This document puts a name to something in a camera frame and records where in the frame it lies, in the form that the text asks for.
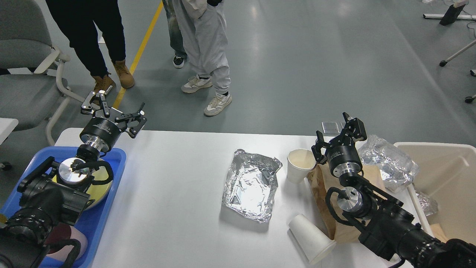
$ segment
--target sneaker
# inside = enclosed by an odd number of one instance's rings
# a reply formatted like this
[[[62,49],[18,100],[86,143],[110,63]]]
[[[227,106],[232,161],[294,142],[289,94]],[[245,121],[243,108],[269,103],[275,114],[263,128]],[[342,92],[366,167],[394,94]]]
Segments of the sneaker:
[[[203,110],[203,113],[207,116],[214,116],[219,114],[223,109],[231,103],[231,94],[228,96],[215,93],[215,97],[211,100],[208,106]]]
[[[207,87],[211,87],[211,77],[201,79],[197,74],[196,76],[189,78],[188,83],[182,86],[182,91],[185,93],[194,93],[200,88]]]
[[[175,68],[180,69],[185,64],[185,58],[174,56],[172,62],[174,63]]]
[[[136,84],[134,77],[130,74],[129,69],[126,66],[126,60],[113,62],[114,69],[118,74],[120,85],[123,88],[131,88]]]
[[[93,76],[96,80],[96,85],[94,86],[93,91],[98,93],[99,90],[104,90],[104,94],[107,95],[111,89],[116,86],[116,83],[106,74],[104,77]]]

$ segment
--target black pants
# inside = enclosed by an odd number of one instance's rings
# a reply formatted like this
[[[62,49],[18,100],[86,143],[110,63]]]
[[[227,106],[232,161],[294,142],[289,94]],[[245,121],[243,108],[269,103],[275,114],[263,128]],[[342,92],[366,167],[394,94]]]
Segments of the black pants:
[[[74,48],[91,76],[108,74],[94,24],[102,32],[111,60],[126,58],[118,0],[46,0],[46,4],[59,29],[68,38],[69,46]]]

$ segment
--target tipped over paper cup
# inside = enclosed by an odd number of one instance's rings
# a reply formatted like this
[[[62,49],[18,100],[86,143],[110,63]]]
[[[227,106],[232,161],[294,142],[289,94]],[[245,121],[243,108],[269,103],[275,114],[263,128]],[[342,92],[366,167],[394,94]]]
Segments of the tipped over paper cup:
[[[288,180],[298,184],[314,168],[316,160],[310,150],[297,149],[288,154]]]
[[[302,214],[290,221],[289,228],[311,265],[322,260],[336,246],[334,240],[330,240]]]

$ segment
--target silver metal disc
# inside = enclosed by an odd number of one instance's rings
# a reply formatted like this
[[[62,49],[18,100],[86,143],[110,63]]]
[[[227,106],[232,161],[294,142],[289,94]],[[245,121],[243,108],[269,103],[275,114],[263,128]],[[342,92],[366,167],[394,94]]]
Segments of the silver metal disc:
[[[347,212],[356,212],[362,208],[362,195],[354,187],[345,187],[342,189],[346,192],[349,199],[337,198],[337,205]]]
[[[67,184],[80,183],[81,181],[83,181],[89,176],[90,174],[89,168],[83,168],[73,172],[71,166],[73,166],[73,164],[77,165],[82,163],[85,163],[85,161],[76,157],[72,157],[72,158],[68,158],[64,160],[59,165],[59,169],[58,169],[59,176]]]

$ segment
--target paper cup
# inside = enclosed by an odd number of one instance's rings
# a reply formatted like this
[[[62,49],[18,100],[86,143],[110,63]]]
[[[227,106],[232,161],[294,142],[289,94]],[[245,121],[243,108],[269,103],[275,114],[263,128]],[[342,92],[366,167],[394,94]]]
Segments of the paper cup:
[[[330,240],[302,214],[291,220],[289,228],[311,265],[322,260],[336,246],[334,240]]]
[[[79,259],[88,247],[88,240],[86,236],[84,236],[83,233],[79,232],[75,227],[60,223],[59,225],[53,228],[53,231],[48,236],[47,242],[50,244],[70,238],[76,239],[81,243],[81,250],[79,251],[78,257],[76,258]],[[64,246],[62,249],[46,256],[64,262],[72,249],[73,246]]]
[[[298,184],[314,168],[316,160],[310,150],[297,149],[288,154],[288,180]]]

